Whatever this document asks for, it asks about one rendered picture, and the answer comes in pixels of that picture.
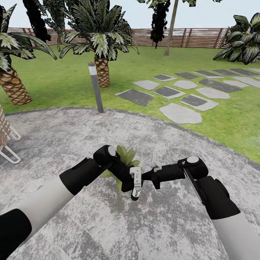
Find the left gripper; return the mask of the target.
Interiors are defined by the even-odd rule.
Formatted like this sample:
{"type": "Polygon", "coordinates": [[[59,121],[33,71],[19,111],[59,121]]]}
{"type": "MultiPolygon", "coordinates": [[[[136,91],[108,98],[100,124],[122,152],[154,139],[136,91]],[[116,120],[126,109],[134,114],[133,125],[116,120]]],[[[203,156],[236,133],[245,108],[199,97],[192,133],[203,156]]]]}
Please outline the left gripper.
{"type": "Polygon", "coordinates": [[[122,192],[128,192],[130,190],[134,189],[134,179],[132,178],[132,175],[130,174],[130,168],[134,167],[132,166],[127,166],[124,164],[123,170],[119,173],[116,174],[115,177],[118,178],[122,182],[122,192]]]}

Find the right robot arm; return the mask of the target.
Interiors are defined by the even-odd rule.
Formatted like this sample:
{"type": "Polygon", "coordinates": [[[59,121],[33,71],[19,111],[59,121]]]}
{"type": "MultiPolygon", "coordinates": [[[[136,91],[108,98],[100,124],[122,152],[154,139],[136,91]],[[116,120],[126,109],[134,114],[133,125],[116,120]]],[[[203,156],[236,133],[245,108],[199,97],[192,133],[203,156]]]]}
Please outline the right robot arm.
{"type": "Polygon", "coordinates": [[[151,154],[151,171],[141,180],[151,180],[159,190],[160,182],[185,179],[187,176],[208,215],[230,260],[260,260],[260,236],[229,198],[221,181],[208,176],[208,168],[198,156],[181,159],[177,164],[164,165],[156,152],[151,154]],[[184,163],[185,162],[185,163],[184,163]]]}

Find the insectifuge atomizer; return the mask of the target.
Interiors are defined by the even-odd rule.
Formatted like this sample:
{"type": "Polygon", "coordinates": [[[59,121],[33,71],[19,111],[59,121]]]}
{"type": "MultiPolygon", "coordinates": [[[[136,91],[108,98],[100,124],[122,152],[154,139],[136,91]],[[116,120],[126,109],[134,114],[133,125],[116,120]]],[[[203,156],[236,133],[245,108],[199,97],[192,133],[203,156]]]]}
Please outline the insectifuge atomizer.
{"type": "Polygon", "coordinates": [[[131,199],[136,201],[139,196],[140,196],[140,192],[137,192],[136,189],[133,189],[133,192],[131,193],[131,199]]]}

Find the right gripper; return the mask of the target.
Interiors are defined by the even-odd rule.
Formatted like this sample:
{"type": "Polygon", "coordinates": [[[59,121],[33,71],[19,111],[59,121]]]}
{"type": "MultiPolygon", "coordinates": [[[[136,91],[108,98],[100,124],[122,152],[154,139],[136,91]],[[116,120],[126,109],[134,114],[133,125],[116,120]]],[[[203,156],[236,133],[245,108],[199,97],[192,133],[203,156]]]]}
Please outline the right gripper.
{"type": "Polygon", "coordinates": [[[151,180],[154,187],[159,190],[160,182],[175,180],[172,174],[172,170],[169,165],[162,166],[162,169],[154,172],[154,168],[151,171],[148,171],[144,174],[141,174],[141,180],[151,180]]]}

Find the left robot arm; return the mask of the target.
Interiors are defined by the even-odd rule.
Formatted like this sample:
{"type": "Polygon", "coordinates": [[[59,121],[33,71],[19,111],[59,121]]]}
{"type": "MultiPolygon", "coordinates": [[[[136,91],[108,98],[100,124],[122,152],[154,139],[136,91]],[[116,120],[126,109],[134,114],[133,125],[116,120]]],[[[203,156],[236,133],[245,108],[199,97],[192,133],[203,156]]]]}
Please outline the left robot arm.
{"type": "Polygon", "coordinates": [[[109,170],[122,182],[122,192],[141,191],[140,167],[127,166],[112,146],[105,145],[74,163],[41,189],[0,215],[0,260],[6,260],[46,225],[84,186],[109,170]]]}

